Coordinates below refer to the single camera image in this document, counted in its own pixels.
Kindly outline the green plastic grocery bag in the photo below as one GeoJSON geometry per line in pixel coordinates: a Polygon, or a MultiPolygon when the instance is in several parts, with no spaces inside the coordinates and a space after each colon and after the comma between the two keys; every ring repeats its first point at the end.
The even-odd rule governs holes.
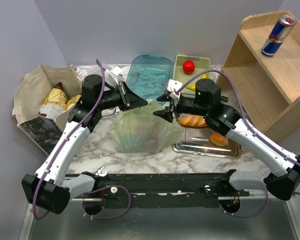
{"type": "Polygon", "coordinates": [[[157,153],[178,142],[184,128],[153,115],[164,107],[148,99],[147,105],[120,112],[109,130],[114,148],[119,153],[157,153]]]}

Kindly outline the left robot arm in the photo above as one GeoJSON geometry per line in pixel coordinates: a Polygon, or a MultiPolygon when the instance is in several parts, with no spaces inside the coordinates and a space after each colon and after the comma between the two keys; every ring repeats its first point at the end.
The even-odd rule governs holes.
{"type": "Polygon", "coordinates": [[[148,104],[130,90],[124,81],[119,81],[116,87],[110,87],[109,90],[105,90],[106,86],[104,77],[100,75],[85,77],[81,100],[70,112],[65,129],[51,154],[34,175],[26,174],[23,177],[21,185],[36,220],[43,218],[38,216],[37,208],[59,215],[71,199],[83,194],[94,198],[100,194],[101,185],[96,180],[104,177],[104,174],[83,172],[66,180],[71,162],[101,120],[104,110],[119,108],[127,111],[148,104]]]}

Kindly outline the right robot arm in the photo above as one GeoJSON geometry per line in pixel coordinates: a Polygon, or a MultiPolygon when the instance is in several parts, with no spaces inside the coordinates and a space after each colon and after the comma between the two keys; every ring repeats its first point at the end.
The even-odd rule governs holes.
{"type": "Polygon", "coordinates": [[[279,146],[253,127],[235,108],[223,104],[221,89],[213,80],[197,81],[195,97],[183,96],[181,88],[181,82],[169,80],[164,94],[157,98],[157,101],[169,105],[153,114],[168,122],[180,114],[201,116],[210,129],[246,147],[268,168],[263,172],[235,170],[220,183],[220,191],[231,196],[237,190],[264,190],[288,201],[300,183],[300,155],[279,146]]]}

